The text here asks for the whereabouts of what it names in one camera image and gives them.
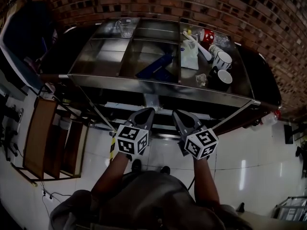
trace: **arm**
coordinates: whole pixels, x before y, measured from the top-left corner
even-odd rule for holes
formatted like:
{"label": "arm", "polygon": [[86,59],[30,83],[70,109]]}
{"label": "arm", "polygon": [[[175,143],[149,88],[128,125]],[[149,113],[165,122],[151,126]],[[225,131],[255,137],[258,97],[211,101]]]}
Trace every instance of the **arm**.
{"label": "arm", "polygon": [[200,206],[207,207],[220,205],[220,198],[206,158],[200,160],[194,159],[194,174],[194,193],[196,203]]}
{"label": "arm", "polygon": [[101,199],[117,191],[129,159],[126,154],[119,152],[107,167],[92,189],[92,194]]}

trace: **metal frame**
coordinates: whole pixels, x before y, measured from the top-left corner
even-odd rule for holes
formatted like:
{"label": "metal frame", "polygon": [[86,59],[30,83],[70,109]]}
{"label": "metal frame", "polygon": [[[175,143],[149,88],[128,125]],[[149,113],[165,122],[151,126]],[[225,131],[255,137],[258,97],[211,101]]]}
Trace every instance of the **metal frame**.
{"label": "metal frame", "polygon": [[[101,24],[101,27],[106,25],[107,22],[114,21],[120,18],[110,18],[108,19],[105,23]],[[141,27],[141,23],[147,21],[148,23],[152,22],[158,23],[157,27],[153,26],[152,28],[150,27]],[[143,93],[144,95],[150,94],[154,97],[157,97],[159,95],[161,96],[170,96],[170,97],[175,97],[175,98],[180,98],[180,99],[187,99],[187,100],[196,100],[196,101],[202,101],[202,102],[208,102],[208,103],[213,103],[213,104],[222,104],[226,106],[232,106],[232,107],[237,107],[238,110],[232,113],[230,116],[226,117],[224,120],[219,122],[217,125],[213,127],[213,129],[219,127],[220,125],[224,124],[225,122],[229,121],[231,118],[235,117],[237,114],[248,108],[250,105],[260,105],[260,102],[255,100],[254,94],[253,94],[253,89],[246,71],[246,68],[244,66],[244,63],[241,59],[241,56],[234,44],[234,42],[231,40],[231,37],[229,35],[226,35],[229,38],[229,45],[231,46],[230,51],[233,53],[233,57],[237,59],[237,62],[239,62],[237,66],[237,70],[233,72],[234,76],[236,76],[236,80],[239,80],[237,84],[233,86],[233,89],[230,89],[228,92],[220,92],[212,89],[207,89],[207,88],[200,88],[196,86],[195,84],[191,84],[190,82],[185,81],[180,81],[181,80],[181,71],[182,69],[179,68],[178,71],[178,83],[171,83],[171,82],[161,82],[161,81],[156,81],[156,80],[143,80],[143,79],[136,79],[133,77],[128,77],[125,75],[120,75],[120,71],[122,67],[124,67],[124,62],[126,61],[126,58],[128,56],[128,51],[130,49],[130,45],[132,44],[133,40],[143,40],[143,41],[156,41],[156,42],[165,42],[165,43],[170,43],[170,44],[178,44],[178,48],[180,48],[180,42],[182,41],[182,38],[184,38],[181,34],[182,28],[194,28],[196,30],[202,28],[199,26],[194,26],[190,24],[185,24],[185,23],[178,23],[178,22],[170,22],[170,21],[165,21],[167,23],[172,23],[174,27],[178,29],[178,35],[177,38],[171,42],[167,41],[164,39],[159,39],[157,38],[139,38],[137,36],[137,30],[138,29],[143,29],[144,32],[146,29],[153,29],[153,30],[158,30],[161,31],[161,33],[169,32],[167,28],[160,28],[161,24],[159,22],[164,22],[163,20],[151,20],[151,19],[142,19],[140,18],[136,24],[135,24],[135,30],[132,33],[132,37],[129,39],[128,45],[125,48],[124,55],[119,60],[119,65],[116,65],[117,73],[115,74],[108,74],[103,70],[99,70],[99,72],[84,72],[84,71],[79,71],[78,69],[74,69],[74,66],[76,63],[78,63],[79,59],[81,58],[82,54],[84,52],[87,52],[88,48],[86,48],[86,45],[88,45],[89,42],[93,39],[99,39],[99,40],[110,40],[110,39],[123,39],[121,38],[120,35],[116,34],[113,35],[111,34],[104,34],[99,37],[95,37],[96,33],[99,31],[98,27],[97,30],[93,33],[93,35],[90,37],[88,42],[85,44],[81,52],[79,53],[78,57],[76,58],[75,62],[73,63],[71,69],[69,70],[67,75],[59,75],[59,78],[70,78],[72,82],[76,86],[78,86],[82,91],[83,91],[83,86],[84,87],[94,87],[94,88],[99,88],[99,89],[110,89],[110,90],[119,90],[119,91],[129,91],[129,92],[138,92],[138,93]],[[110,51],[113,52],[114,46],[108,48]],[[180,50],[177,52],[177,60],[179,66],[180,64]],[[106,123],[106,126],[100,126],[98,127],[97,124],[95,124],[95,128],[103,129],[103,130],[108,130],[112,132],[116,132],[116,129],[112,126],[112,122],[105,118],[103,114],[97,109],[98,104],[95,104],[91,101],[89,97],[87,97],[90,106],[94,109],[94,111],[98,114],[98,116]],[[143,108],[142,106],[133,106],[133,105],[127,105],[127,104],[116,104],[116,106],[112,106],[113,103],[107,103],[104,105],[105,107],[111,107],[111,108],[119,108],[119,109],[125,109],[125,110],[132,110],[132,109],[139,109]],[[157,113],[161,114],[166,114],[168,115],[171,113],[171,110],[165,110],[162,109],[161,107],[155,108]],[[206,114],[196,114],[201,115],[204,117],[206,120],[212,120],[209,115]],[[156,137],[159,138],[165,138],[165,139],[177,139],[177,136],[170,135],[170,134],[155,134]]]}
{"label": "metal frame", "polygon": [[[98,104],[98,105],[103,106],[103,107],[108,107],[108,108],[114,108],[114,109],[130,110],[130,111],[134,111],[134,112],[137,112],[137,111],[145,108],[145,106],[122,104],[122,103],[115,103],[115,102],[107,102],[106,104]],[[173,112],[173,110],[164,109],[160,106],[155,106],[153,108],[155,109],[156,114],[164,114],[164,115],[171,116],[172,112]],[[193,113],[193,112],[191,112],[191,113],[194,114],[199,119],[215,120],[214,118],[211,118],[210,115],[208,115],[208,114]]]}
{"label": "metal frame", "polygon": [[[295,206],[295,205],[287,205],[289,200],[293,199],[302,199],[301,202],[296,204],[305,204],[304,206]],[[295,197],[288,197],[282,203],[278,204],[275,207],[275,211],[277,215],[274,218],[280,220],[291,220],[291,221],[300,221],[302,215],[304,214],[303,221],[307,221],[307,196],[295,196]]]}

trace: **wall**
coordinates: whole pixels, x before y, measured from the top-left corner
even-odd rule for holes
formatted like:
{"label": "wall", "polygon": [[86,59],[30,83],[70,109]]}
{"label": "wall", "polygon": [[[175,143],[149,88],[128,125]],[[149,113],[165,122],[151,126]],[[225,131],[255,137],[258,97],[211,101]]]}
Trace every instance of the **wall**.
{"label": "wall", "polygon": [[[0,0],[3,5],[8,0]],[[229,34],[268,61],[285,115],[307,104],[307,0],[44,0],[63,28],[109,17],[182,21]]]}

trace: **metal rod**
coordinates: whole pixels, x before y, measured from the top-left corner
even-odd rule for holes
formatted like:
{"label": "metal rod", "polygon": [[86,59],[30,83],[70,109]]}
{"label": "metal rod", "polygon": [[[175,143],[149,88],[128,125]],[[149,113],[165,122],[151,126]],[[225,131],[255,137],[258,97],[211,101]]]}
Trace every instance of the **metal rod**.
{"label": "metal rod", "polygon": [[280,204],[278,204],[278,205],[282,206],[283,204],[287,203],[287,201],[288,201],[288,198],[287,198],[287,199],[285,199],[283,202],[281,202],[281,203],[280,203]]}
{"label": "metal rod", "polygon": [[307,199],[307,196],[290,196],[288,198],[306,198]]}
{"label": "metal rod", "polygon": [[249,102],[247,102],[244,106],[242,106],[240,109],[236,110],[234,113],[232,113],[230,116],[228,116],[227,118],[225,118],[223,121],[219,122],[217,125],[215,125],[212,129],[214,130],[215,128],[217,128],[218,126],[222,125],[223,123],[226,123],[228,120],[230,120],[231,118],[233,118],[234,116],[236,116],[238,113],[242,112],[244,109],[248,108],[251,104],[254,103],[254,100],[250,100]]}
{"label": "metal rod", "polygon": [[159,138],[164,140],[180,140],[180,136],[170,135],[170,134],[161,134],[161,133],[152,133],[151,137]]}
{"label": "metal rod", "polygon": [[305,135],[300,136],[299,138],[295,139],[294,141],[300,140],[301,138],[303,138]]}
{"label": "metal rod", "polygon": [[276,208],[283,208],[283,209],[307,209],[307,206],[276,206]]}
{"label": "metal rod", "polygon": [[86,93],[83,91],[83,89],[77,85],[74,81],[74,79],[71,79],[71,81],[80,88],[80,90],[82,91],[82,93],[85,95],[85,97],[87,98],[87,101],[89,102],[90,106],[94,109],[94,111],[98,114],[98,116],[100,116],[105,123],[114,131],[116,131],[116,129],[110,124],[110,122],[101,114],[101,112],[97,109],[97,107],[94,105],[94,103],[91,101],[90,98],[88,98],[88,96],[86,95]]}
{"label": "metal rod", "polygon": [[63,105],[63,103],[56,97],[53,96],[54,100],[57,101],[57,103],[63,107],[66,111],[68,111],[70,114],[72,114],[73,116],[75,116],[77,118],[77,120],[80,120],[80,117],[78,115],[76,115],[71,109],[69,109],[67,106]]}
{"label": "metal rod", "polygon": [[159,42],[159,43],[167,43],[167,44],[178,45],[178,43],[176,43],[174,41],[163,40],[163,39],[158,39],[158,38],[148,38],[148,37],[138,37],[138,38],[135,38],[135,41]]}
{"label": "metal rod", "polygon": [[[123,109],[123,110],[130,110],[130,111],[139,111],[144,108],[144,106],[140,105],[131,105],[131,104],[122,104],[122,103],[116,103],[116,102],[107,102],[106,104],[98,104],[99,106],[104,106],[108,108],[116,108],[116,109]],[[173,110],[169,109],[158,109],[155,111],[156,114],[163,114],[163,115],[172,115]],[[214,118],[211,118],[208,114],[202,114],[202,113],[192,113],[196,117],[202,120],[216,120]]]}

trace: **cable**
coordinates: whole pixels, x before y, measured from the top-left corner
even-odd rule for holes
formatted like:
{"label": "cable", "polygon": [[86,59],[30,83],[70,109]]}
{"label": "cable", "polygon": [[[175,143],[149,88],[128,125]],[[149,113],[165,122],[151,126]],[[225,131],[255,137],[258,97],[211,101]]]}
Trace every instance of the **cable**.
{"label": "cable", "polygon": [[44,206],[45,206],[45,208],[46,208],[46,211],[47,211],[47,213],[48,213],[48,217],[50,218],[50,215],[49,215],[49,212],[48,212],[47,206],[46,206],[46,204],[45,204],[45,202],[44,202],[44,197],[46,197],[46,196],[45,196],[45,195],[43,195],[43,196],[42,196],[42,201],[43,201]]}
{"label": "cable", "polygon": [[193,181],[191,182],[191,184],[190,184],[190,186],[189,186],[189,188],[188,188],[188,191],[189,191],[189,190],[190,190],[190,188],[192,187],[192,185],[193,185],[194,181],[195,181],[195,177],[193,178]]}
{"label": "cable", "polygon": [[19,152],[20,156],[23,158],[23,155],[21,155],[21,152],[19,151],[19,149],[17,151]]}
{"label": "cable", "polygon": [[42,182],[40,182],[41,183],[41,185],[43,186],[43,189],[44,189],[44,195],[46,195],[46,193],[48,193],[50,196],[50,199],[52,199],[52,198],[55,198],[57,201],[59,201],[56,197],[54,197],[54,196],[52,196],[53,194],[58,194],[58,195],[61,195],[61,196],[71,196],[71,195],[63,195],[63,194],[60,194],[60,193],[57,193],[57,192],[54,192],[54,193],[49,193],[46,189],[45,189],[45,187],[44,187],[44,184],[42,183]]}
{"label": "cable", "polygon": [[59,194],[59,193],[52,193],[52,194],[50,194],[50,197],[51,197],[53,194],[58,194],[58,195],[61,195],[61,196],[69,196],[69,197],[71,197],[71,195],[63,195],[63,194]]}

